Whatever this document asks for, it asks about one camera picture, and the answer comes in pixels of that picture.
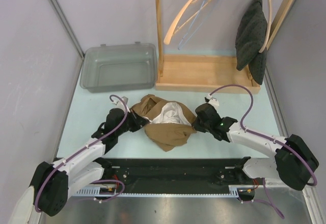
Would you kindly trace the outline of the tan cloth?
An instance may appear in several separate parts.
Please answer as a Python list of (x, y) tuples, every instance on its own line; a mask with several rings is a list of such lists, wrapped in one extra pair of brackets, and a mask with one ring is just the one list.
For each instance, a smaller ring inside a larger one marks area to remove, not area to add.
[(149, 120), (144, 127), (145, 134), (165, 152), (185, 145), (196, 133), (192, 127), (196, 116), (183, 103), (148, 94), (131, 108)]

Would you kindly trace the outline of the dark grey dotted skirt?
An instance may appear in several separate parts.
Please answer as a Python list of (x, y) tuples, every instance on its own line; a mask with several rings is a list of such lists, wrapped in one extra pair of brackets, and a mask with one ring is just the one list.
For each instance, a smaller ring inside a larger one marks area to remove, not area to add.
[(261, 85), (263, 83), (267, 50), (259, 52), (265, 41), (267, 21), (262, 10), (262, 0), (252, 0), (244, 13), (235, 39), (237, 65), (241, 71), (245, 66), (253, 80)]

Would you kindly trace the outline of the light blue wire hanger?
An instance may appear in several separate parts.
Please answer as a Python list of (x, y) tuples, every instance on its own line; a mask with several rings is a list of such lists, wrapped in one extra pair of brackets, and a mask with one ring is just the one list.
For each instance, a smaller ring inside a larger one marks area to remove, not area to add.
[(210, 17), (220, 0), (191, 0), (174, 32), (181, 50)]

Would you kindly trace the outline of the light wooden hanger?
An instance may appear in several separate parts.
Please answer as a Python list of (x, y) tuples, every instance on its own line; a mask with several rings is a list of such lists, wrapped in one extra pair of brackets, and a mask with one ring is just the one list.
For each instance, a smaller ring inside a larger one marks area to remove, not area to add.
[(265, 40), (262, 45), (262, 47), (259, 50), (259, 53), (263, 53), (264, 50), (267, 47), (267, 43), (269, 40), (269, 35), (270, 35), (270, 29), (271, 29), (271, 21), (272, 21), (272, 0), (268, 0), (268, 19), (267, 19), (267, 29), (266, 29), (266, 35), (265, 35)]

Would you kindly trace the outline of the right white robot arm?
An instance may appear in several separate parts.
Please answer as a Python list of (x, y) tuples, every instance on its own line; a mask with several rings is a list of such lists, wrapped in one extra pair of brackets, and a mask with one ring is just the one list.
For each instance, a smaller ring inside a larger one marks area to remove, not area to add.
[(316, 185), (314, 172), (319, 162), (304, 140), (295, 134), (289, 137), (266, 135), (241, 126), (231, 117), (220, 117), (209, 103), (199, 105), (193, 127), (199, 132), (209, 132), (218, 141), (235, 143), (254, 149), (267, 156), (266, 159), (248, 158), (235, 171), (235, 179), (247, 184), (254, 178), (282, 180), (295, 190)]

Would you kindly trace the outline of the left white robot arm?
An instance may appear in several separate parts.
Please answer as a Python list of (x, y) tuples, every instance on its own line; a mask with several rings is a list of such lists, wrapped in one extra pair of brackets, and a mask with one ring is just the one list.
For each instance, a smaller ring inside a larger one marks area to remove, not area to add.
[(35, 211), (54, 216), (73, 194), (85, 186), (97, 181), (109, 182), (113, 171), (102, 159), (103, 155), (118, 143), (119, 136), (136, 132), (148, 123), (148, 119), (133, 110), (111, 109), (106, 121), (82, 148), (52, 163), (40, 163), (30, 183), (34, 188)]

